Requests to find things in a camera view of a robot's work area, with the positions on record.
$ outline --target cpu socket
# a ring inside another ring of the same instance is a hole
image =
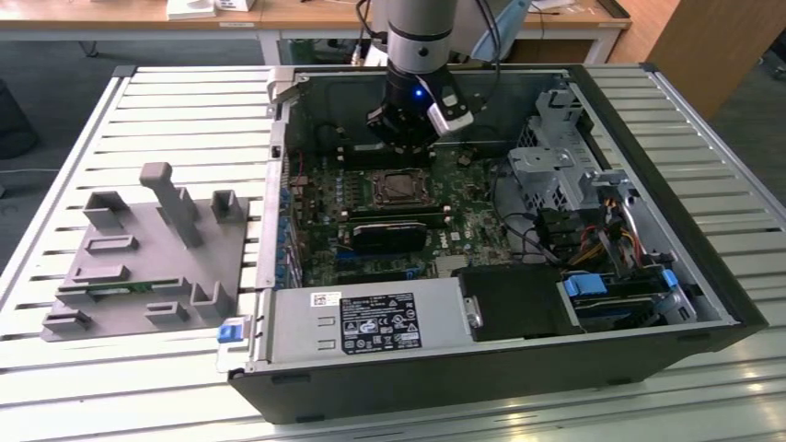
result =
[[[426,176],[420,169],[382,170],[372,175],[374,204],[377,207],[432,203],[426,189]]]

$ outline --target power supply label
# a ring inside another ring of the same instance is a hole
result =
[[[342,298],[342,350],[348,355],[424,347],[412,293]]]

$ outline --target metal drive bracket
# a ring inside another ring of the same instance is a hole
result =
[[[298,84],[309,81],[308,76],[295,76],[295,68],[275,66],[270,70],[270,103],[279,104],[298,95]]]

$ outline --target blue latch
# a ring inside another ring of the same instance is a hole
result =
[[[664,271],[664,279],[666,280],[669,288],[674,290],[680,285],[680,281],[677,280],[677,275],[674,274],[674,271],[672,269],[666,269]]]
[[[243,341],[243,324],[225,324],[219,327],[219,343],[239,343]]]
[[[582,273],[569,276],[564,282],[565,291],[570,297],[582,295],[602,295],[609,292],[604,278],[598,273]]]

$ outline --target metal slatted table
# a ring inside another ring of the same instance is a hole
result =
[[[786,433],[786,216],[658,73],[593,66],[689,211],[772,327],[645,382],[437,410],[275,426],[217,372],[214,330],[46,343],[41,322],[86,228],[95,190],[154,201],[149,161],[177,166],[194,198],[253,198],[239,314],[254,308],[270,155],[266,67],[141,68],[101,98],[0,278],[0,439],[728,440]],[[600,137],[612,164],[618,159]]]

